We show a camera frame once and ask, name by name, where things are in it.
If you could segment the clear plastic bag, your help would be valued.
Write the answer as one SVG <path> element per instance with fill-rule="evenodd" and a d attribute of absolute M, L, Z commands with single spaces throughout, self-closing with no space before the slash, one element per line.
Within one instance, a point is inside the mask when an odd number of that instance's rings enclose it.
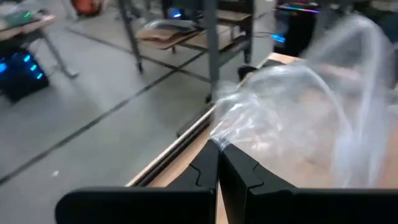
<path fill-rule="evenodd" d="M 210 136 L 297 187 L 398 189 L 396 50 L 349 16 L 297 60 L 218 90 Z"/>

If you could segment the grey metal shelf cart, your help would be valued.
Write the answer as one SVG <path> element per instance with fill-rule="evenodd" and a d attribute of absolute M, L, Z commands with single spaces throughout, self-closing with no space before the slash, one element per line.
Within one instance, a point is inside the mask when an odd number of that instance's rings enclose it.
<path fill-rule="evenodd" d="M 141 72 L 143 71 L 142 57 L 138 46 L 140 41 L 136 38 L 136 32 L 133 31 L 131 20 L 127 14 L 128 11 L 134 11 L 135 8 L 131 0 L 117 0 L 117 2 L 124 30 L 136 58 L 136 67 Z M 148 23 L 155 20 L 169 19 L 172 21 L 192 21 L 207 30 L 209 49 L 207 51 L 198 51 L 208 56 L 208 81 L 211 84 L 210 91 L 214 92 L 220 79 L 220 67 L 226 62 L 242 52 L 244 63 L 251 63 L 254 5 L 254 0 L 160 0 L 162 18 L 151 19 Z M 218 50 L 216 31 L 218 21 L 231 21 L 233 24 L 238 25 L 239 30 L 244 32 L 246 41 L 225 52 L 220 52 Z"/>

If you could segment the flat cardboard sheets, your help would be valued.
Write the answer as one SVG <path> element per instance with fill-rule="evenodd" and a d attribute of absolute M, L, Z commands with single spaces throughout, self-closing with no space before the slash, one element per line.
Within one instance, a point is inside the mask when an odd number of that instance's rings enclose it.
<path fill-rule="evenodd" d="M 231 21 L 218 21 L 216 31 L 220 52 L 246 41 L 244 32 Z M 159 50 L 171 49 L 177 45 L 202 51 L 209 49 L 207 30 L 192 21 L 155 20 L 138 30 L 136 38 Z"/>

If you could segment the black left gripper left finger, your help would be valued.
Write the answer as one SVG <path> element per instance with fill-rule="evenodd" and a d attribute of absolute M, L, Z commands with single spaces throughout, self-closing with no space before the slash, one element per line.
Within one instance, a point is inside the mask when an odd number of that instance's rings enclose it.
<path fill-rule="evenodd" d="M 85 187 L 55 206 L 56 224 L 215 224 L 219 148 L 209 140 L 166 187 Z"/>

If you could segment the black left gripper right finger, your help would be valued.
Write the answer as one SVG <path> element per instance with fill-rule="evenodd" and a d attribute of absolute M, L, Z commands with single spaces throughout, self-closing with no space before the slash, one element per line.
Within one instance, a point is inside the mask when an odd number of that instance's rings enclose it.
<path fill-rule="evenodd" d="M 398 224 L 398 190 L 299 188 L 233 144 L 220 186 L 229 224 Z"/>

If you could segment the black computer tower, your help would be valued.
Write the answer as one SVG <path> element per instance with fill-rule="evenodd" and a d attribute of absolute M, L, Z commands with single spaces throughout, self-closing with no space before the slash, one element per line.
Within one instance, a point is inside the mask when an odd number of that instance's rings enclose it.
<path fill-rule="evenodd" d="M 298 57 L 309 45 L 317 15 L 317 5 L 307 2 L 278 2 L 275 11 L 275 25 L 271 37 L 273 51 L 278 54 Z"/>
<path fill-rule="evenodd" d="M 48 86 L 48 77 L 28 50 L 0 54 L 0 93 L 9 101 L 15 103 Z"/>

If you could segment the wooden workbench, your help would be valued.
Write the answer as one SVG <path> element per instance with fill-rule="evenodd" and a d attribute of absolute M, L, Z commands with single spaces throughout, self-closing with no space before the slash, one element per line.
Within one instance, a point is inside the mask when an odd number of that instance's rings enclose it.
<path fill-rule="evenodd" d="M 45 31 L 45 28 L 54 22 L 55 15 L 48 13 L 33 13 L 18 9 L 0 12 L 0 51 L 16 49 L 37 39 L 43 39 L 65 76 L 71 79 L 76 78 L 78 72 L 70 69 Z"/>

